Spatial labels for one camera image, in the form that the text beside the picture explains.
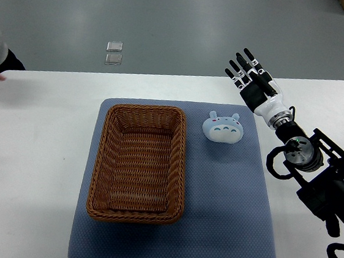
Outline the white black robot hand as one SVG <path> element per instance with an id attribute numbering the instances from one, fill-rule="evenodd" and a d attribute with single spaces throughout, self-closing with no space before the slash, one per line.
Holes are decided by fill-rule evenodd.
<path id="1" fill-rule="evenodd" d="M 224 71 L 239 88 L 241 97 L 246 106 L 257 116 L 263 118 L 267 126 L 277 129 L 282 124 L 291 122 L 293 114 L 283 104 L 283 93 L 268 71 L 263 70 L 259 61 L 251 54 L 248 48 L 244 48 L 246 60 L 240 53 L 236 53 L 236 61 L 241 69 L 232 59 L 230 66 L 236 71 L 240 78 L 236 77 L 228 68 Z"/>

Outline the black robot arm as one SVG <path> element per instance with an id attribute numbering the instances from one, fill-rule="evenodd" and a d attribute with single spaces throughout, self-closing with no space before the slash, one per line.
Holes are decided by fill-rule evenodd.
<path id="1" fill-rule="evenodd" d="M 240 90 L 246 106 L 264 119 L 283 142 L 268 155 L 266 167 L 277 179 L 294 178 L 299 199 L 339 237 L 344 224 L 344 151 L 318 128 L 311 136 L 295 122 L 295 107 L 283 103 L 279 85 L 248 49 L 230 61 L 227 75 Z"/>

